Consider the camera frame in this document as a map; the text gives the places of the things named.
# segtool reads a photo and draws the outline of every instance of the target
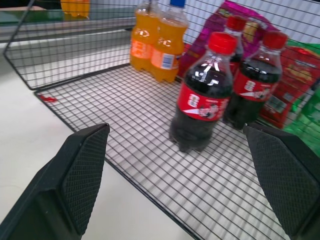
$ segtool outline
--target red bottle cap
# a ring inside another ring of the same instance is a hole
[[[237,32],[242,32],[245,29],[247,20],[242,16],[231,15],[226,21],[226,27]]]
[[[270,49],[282,49],[288,40],[288,36],[280,31],[268,31],[264,34],[262,43]]]
[[[237,39],[225,32],[211,33],[208,47],[219,54],[230,55],[236,50]]]

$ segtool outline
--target wire basket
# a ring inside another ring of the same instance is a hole
[[[179,152],[169,141],[180,83],[158,83],[129,65],[139,0],[91,1],[88,18],[47,9],[41,12],[50,23],[32,20],[32,6],[47,2],[30,2],[4,55],[54,114],[73,131],[109,123],[106,161],[195,239],[290,239],[260,187],[242,132],[219,122],[201,153]],[[222,2],[187,0],[185,43]],[[319,42],[316,2],[234,2],[295,41]],[[159,4],[166,9],[167,1]]]

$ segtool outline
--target red bottle label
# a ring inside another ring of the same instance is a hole
[[[277,84],[255,81],[238,71],[233,90],[237,95],[250,101],[265,102],[270,98]]]
[[[195,93],[183,82],[177,105],[189,117],[207,122],[219,120],[229,102],[227,98],[211,98]]]
[[[240,62],[237,61],[231,61],[230,62],[230,70],[232,73],[232,76],[234,76],[239,68]]]

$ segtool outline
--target dark cola liquid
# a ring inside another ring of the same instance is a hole
[[[230,59],[231,63],[240,63],[242,60],[242,54],[241,53],[235,53]]]
[[[246,77],[262,83],[277,83],[281,70],[269,63],[251,60],[242,62],[239,71]],[[235,129],[241,130],[246,123],[254,122],[265,102],[251,101],[232,93],[231,99],[224,112],[223,120],[231,123]]]
[[[188,88],[208,98],[227,98],[232,92],[232,80],[221,71],[211,67],[204,79],[202,74],[207,66],[201,64],[191,68],[184,79]],[[202,151],[210,142],[213,127],[217,121],[202,121],[184,114],[176,107],[176,114],[171,122],[169,137],[178,142],[179,150],[188,152],[191,149]]]

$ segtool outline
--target barcode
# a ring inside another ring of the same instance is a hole
[[[269,100],[266,102],[266,105],[276,110],[278,113],[282,113],[286,108],[287,104],[281,101],[279,98],[275,96],[271,96]]]
[[[294,97],[287,92],[283,95],[283,98],[288,102],[291,102],[294,99]]]
[[[172,64],[174,63],[174,57],[175,55],[164,53],[162,60],[162,68],[171,70]]]

